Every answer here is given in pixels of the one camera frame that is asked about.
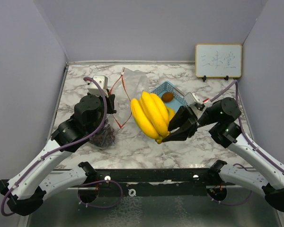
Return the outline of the light blue plastic basket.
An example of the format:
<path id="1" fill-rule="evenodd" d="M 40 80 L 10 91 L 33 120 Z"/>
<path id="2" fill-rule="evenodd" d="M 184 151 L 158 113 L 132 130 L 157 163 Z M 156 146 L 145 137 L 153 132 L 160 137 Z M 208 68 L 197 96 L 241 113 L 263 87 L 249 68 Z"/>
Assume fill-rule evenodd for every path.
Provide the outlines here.
<path id="1" fill-rule="evenodd" d="M 165 102 L 164 104 L 173 109 L 175 112 L 177 112 L 181 106 L 188 105 L 185 100 L 185 95 L 169 81 L 162 82 L 160 85 L 155 87 L 151 93 L 157 94 L 160 98 L 162 98 L 166 93 L 169 93 L 169 96 L 173 96 L 169 102 Z"/>

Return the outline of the yellow banana bunch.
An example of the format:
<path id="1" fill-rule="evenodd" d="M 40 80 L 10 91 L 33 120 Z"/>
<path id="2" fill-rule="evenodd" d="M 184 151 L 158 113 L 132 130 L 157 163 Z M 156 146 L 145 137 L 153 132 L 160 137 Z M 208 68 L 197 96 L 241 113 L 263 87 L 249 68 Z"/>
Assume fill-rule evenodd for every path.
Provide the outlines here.
<path id="1" fill-rule="evenodd" d="M 142 91 L 139 99 L 131 100 L 130 108 L 138 127 L 157 144 L 170 135 L 168 127 L 175 111 L 166 106 L 157 94 Z"/>

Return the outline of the clear orange zipper bag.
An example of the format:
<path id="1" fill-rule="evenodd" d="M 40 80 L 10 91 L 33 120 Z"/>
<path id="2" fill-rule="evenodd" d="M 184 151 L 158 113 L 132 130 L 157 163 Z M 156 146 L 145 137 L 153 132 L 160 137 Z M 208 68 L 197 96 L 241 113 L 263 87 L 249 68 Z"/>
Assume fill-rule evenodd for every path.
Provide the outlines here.
<path id="1" fill-rule="evenodd" d="M 108 117 L 101 130 L 90 139 L 90 143 L 99 148 L 109 148 L 115 144 L 115 130 Z"/>

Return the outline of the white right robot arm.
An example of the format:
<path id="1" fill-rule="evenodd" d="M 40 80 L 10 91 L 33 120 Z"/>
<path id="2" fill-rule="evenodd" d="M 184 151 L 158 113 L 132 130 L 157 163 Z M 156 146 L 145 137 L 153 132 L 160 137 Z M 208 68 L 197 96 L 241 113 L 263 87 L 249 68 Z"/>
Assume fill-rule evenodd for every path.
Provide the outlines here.
<path id="1" fill-rule="evenodd" d="M 197 117 L 190 106 L 181 106 L 169 123 L 171 134 L 163 139 L 185 141 L 199 128 L 212 124 L 209 130 L 212 139 L 219 145 L 236 153 L 256 169 L 256 173 L 216 161 L 207 172 L 211 184 L 233 183 L 262 195 L 266 202 L 278 211 L 284 212 L 284 165 L 270 154 L 261 150 L 242 127 L 236 124 L 241 115 L 234 98 L 214 102 Z"/>

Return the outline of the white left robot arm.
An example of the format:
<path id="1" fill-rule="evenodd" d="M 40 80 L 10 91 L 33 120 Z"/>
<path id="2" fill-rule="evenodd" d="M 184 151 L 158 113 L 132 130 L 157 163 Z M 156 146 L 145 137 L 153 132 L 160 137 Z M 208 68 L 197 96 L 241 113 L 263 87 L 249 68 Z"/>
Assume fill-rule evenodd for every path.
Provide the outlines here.
<path id="1" fill-rule="evenodd" d="M 101 131 L 106 115 L 116 113 L 114 100 L 114 94 L 104 97 L 87 94 L 81 98 L 74 113 L 60 123 L 42 151 L 19 174 L 0 180 L 3 216 L 27 216 L 58 192 L 81 184 L 88 187 L 97 180 L 97 172 L 89 162 L 81 162 L 56 177 L 49 174 Z"/>

